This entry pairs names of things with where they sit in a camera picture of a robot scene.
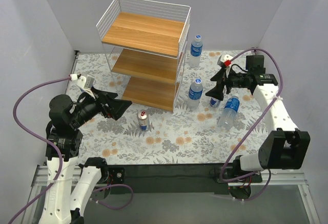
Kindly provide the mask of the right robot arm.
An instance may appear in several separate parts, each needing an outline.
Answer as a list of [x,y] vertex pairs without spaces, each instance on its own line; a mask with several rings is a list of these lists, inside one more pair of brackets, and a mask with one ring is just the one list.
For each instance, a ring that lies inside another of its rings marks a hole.
[[264,56],[246,56],[245,69],[235,72],[232,57],[220,57],[220,70],[211,78],[216,86],[207,96],[223,100],[232,88],[250,90],[263,112],[263,119],[269,132],[258,152],[237,156],[231,168],[222,167],[221,182],[245,181],[249,176],[266,169],[298,170],[301,168],[310,135],[301,131],[290,118],[280,97],[281,87],[274,74],[268,74],[264,67]]

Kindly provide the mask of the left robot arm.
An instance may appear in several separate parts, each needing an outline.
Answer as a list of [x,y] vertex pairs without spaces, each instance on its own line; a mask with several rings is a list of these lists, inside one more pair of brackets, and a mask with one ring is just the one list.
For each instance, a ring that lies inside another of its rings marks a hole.
[[44,208],[39,223],[83,223],[84,210],[97,183],[110,185],[113,176],[107,162],[91,157],[81,165],[80,178],[72,187],[72,179],[83,134],[80,127],[100,114],[113,120],[120,119],[132,105],[129,100],[117,99],[117,94],[91,88],[77,101],[66,94],[58,95],[49,103],[50,122],[46,128],[48,184]]

